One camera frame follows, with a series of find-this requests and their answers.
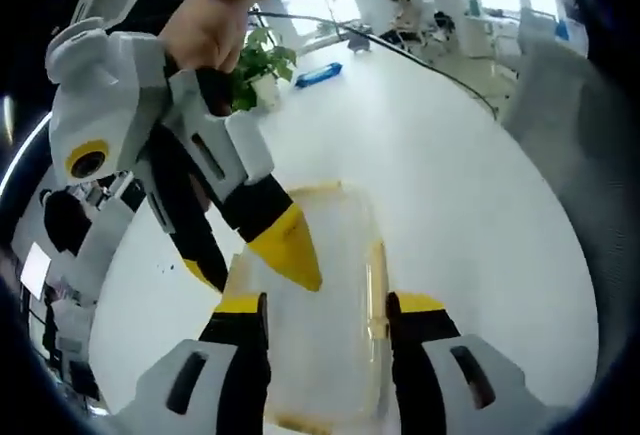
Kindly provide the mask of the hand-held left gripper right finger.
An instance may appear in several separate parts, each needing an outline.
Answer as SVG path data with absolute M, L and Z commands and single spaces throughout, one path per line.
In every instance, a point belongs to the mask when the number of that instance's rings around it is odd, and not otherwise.
M 524 372 L 475 335 L 463 335 L 442 302 L 390 292 L 386 316 L 392 381 L 403 434 L 539 434 L 548 407 Z

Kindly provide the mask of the person's right hand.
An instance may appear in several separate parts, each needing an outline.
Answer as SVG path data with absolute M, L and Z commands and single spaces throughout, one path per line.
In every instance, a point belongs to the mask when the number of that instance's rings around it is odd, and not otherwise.
M 159 34 L 181 69 L 230 73 L 244 46 L 250 0 L 183 0 Z

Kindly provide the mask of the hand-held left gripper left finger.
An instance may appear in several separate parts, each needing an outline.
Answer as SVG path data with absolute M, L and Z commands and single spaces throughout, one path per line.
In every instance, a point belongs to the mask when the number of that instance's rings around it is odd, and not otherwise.
M 139 378 L 117 413 L 119 434 L 262 434 L 267 296 L 221 300 L 198 339 L 185 339 Z

